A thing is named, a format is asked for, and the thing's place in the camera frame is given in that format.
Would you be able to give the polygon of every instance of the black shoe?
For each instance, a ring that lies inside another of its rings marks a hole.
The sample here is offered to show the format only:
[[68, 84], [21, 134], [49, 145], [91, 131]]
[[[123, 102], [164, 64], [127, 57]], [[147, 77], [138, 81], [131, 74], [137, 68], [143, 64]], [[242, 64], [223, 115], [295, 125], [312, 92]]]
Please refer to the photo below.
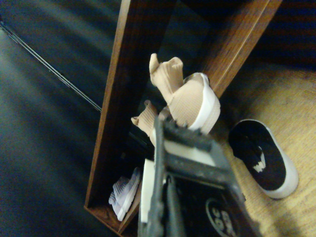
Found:
[[297, 170], [263, 123], [240, 121], [229, 133], [229, 144], [266, 195], [284, 198], [296, 189]]

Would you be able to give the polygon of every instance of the circular logo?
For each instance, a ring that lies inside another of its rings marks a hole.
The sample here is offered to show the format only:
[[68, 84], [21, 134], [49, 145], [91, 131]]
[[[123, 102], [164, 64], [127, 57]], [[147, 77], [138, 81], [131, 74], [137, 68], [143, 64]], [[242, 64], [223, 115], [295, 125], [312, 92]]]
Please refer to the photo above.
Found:
[[236, 224], [221, 203], [213, 198], [208, 199], [206, 213], [212, 226], [221, 237], [237, 237]]

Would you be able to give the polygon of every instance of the white shoe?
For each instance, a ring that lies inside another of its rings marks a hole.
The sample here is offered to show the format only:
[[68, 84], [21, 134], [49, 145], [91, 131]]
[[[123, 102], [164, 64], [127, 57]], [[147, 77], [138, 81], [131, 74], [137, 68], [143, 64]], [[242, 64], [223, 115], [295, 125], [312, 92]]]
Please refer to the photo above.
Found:
[[124, 209], [118, 204], [117, 200], [115, 199], [114, 192], [111, 193], [111, 196], [109, 198], [109, 204], [112, 205], [113, 211], [118, 217], [119, 221], [122, 221], [124, 219], [124, 216], [126, 215], [126, 212]]
[[113, 185], [115, 199], [125, 212], [128, 212], [134, 200], [141, 173], [139, 168], [135, 168], [133, 175], [128, 183], [122, 181]]

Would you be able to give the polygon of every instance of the wooden frame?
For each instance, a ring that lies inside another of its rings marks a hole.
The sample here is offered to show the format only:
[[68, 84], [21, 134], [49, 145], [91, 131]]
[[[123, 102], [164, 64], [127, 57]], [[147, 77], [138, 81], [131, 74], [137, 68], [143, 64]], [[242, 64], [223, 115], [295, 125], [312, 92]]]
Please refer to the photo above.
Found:
[[[184, 1], [194, 7], [191, 1]], [[138, 212], [140, 189], [135, 201], [120, 223], [106, 203], [113, 183], [118, 179], [122, 144], [130, 130], [130, 118], [137, 110], [148, 75], [152, 52], [158, 52], [176, 0], [123, 0], [118, 18], [115, 43], [104, 95], [99, 130], [84, 208], [119, 236], [136, 236], [128, 228]], [[199, 68], [210, 78], [220, 97], [272, 19], [280, 0], [251, 0], [238, 5], [226, 19], [216, 40], [205, 42], [210, 49]]]

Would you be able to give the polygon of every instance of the black device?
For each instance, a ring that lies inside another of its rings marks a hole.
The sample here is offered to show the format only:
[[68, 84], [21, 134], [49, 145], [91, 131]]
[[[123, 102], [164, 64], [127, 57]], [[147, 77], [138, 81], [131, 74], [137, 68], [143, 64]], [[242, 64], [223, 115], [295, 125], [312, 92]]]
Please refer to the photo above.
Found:
[[260, 237], [219, 145], [200, 131], [155, 120], [155, 184], [139, 237]]

